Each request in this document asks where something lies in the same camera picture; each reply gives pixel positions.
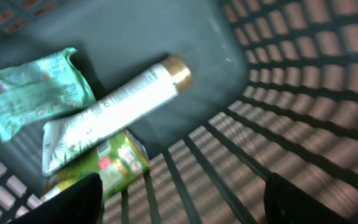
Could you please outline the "green juice carton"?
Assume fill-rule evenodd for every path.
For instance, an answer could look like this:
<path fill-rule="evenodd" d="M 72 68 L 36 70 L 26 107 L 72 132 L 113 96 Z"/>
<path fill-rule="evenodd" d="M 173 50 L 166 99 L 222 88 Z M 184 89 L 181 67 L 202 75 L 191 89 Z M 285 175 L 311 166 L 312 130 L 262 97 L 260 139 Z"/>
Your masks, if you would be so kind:
<path fill-rule="evenodd" d="M 105 203 L 148 169 L 144 145 L 124 129 L 60 169 L 41 200 L 46 202 L 86 176 L 97 173 L 102 180 L 102 203 Z"/>

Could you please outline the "white tube gold cap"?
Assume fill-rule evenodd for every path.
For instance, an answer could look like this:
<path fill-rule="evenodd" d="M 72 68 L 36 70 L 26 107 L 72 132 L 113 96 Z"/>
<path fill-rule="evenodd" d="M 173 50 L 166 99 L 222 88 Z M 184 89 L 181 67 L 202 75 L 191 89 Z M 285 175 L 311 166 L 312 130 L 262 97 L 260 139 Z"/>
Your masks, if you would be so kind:
<path fill-rule="evenodd" d="M 193 83 L 185 61 L 171 55 L 80 113 L 44 125 L 42 174 L 63 166 L 171 101 Z"/>

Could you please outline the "grey plastic basket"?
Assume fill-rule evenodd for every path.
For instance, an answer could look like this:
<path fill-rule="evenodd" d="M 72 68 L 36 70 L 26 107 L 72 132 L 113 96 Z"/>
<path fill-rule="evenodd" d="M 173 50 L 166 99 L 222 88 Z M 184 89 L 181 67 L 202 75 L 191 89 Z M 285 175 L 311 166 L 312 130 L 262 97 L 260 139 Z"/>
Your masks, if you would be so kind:
<path fill-rule="evenodd" d="M 0 69 L 67 47 L 97 99 L 168 55 L 194 77 L 98 223 L 268 223 L 272 174 L 358 223 L 358 0 L 0 1 Z"/>

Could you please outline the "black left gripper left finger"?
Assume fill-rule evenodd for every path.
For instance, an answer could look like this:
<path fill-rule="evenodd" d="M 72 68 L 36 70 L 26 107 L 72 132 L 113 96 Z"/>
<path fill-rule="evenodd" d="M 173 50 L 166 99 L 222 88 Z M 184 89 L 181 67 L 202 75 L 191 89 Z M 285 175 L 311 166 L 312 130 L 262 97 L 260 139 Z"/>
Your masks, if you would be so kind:
<path fill-rule="evenodd" d="M 90 174 L 9 224 L 94 224 L 102 206 L 99 174 Z"/>

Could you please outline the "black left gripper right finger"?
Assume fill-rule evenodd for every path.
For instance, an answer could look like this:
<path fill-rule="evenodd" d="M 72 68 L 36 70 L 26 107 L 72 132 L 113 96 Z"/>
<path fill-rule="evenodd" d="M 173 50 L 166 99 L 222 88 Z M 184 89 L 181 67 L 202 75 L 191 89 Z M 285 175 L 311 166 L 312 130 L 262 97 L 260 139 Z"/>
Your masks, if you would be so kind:
<path fill-rule="evenodd" d="M 264 209 L 268 224 L 350 223 L 276 173 L 267 178 Z"/>

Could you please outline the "teal tissue packet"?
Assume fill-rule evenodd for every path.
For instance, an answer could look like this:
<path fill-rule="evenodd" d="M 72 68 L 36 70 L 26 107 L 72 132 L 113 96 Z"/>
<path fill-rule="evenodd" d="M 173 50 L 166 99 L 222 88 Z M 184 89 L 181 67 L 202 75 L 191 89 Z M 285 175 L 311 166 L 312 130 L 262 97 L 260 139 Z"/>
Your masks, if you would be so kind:
<path fill-rule="evenodd" d="M 28 124 L 92 105 L 91 87 L 65 48 L 0 70 L 0 140 L 7 142 Z"/>

